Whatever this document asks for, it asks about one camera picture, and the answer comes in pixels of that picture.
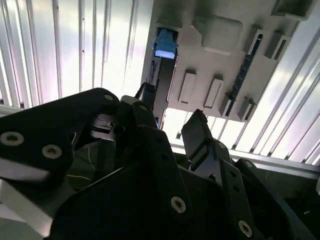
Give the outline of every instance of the countersunk screw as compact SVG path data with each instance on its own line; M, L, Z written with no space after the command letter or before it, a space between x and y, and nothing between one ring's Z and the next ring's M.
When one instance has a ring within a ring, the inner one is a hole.
M221 142L218 142L218 145L219 145L219 147L222 148L222 149L225 149L225 148L226 148L226 146L223 145Z
M24 136L16 131L7 131L1 134L0 141L6 146L18 146L25 141Z
M240 220L240 221L238 221L238 226L239 226L240 231L244 235L246 235L248 238L252 237L252 229L251 229L251 227L249 226L248 223L246 223L243 220Z
M145 110L145 111L147 111L148 110L148 108L146 108L145 106L143 106L143 105L140 105L140 108L141 109L143 109L143 110Z
M62 150L57 145L48 144L42 148L42 154L48 159L57 159L62 155Z
M171 206L174 210L176 210L179 214L183 214L187 210L187 206L185 201L183 201L178 196L173 196L171 198Z
M107 99L107 100L110 100L112 101L114 98L108 94L104 95L104 97Z
M245 161L244 163L245 163L245 165L247 165L248 168L252 168L253 167L253 165L249 161Z

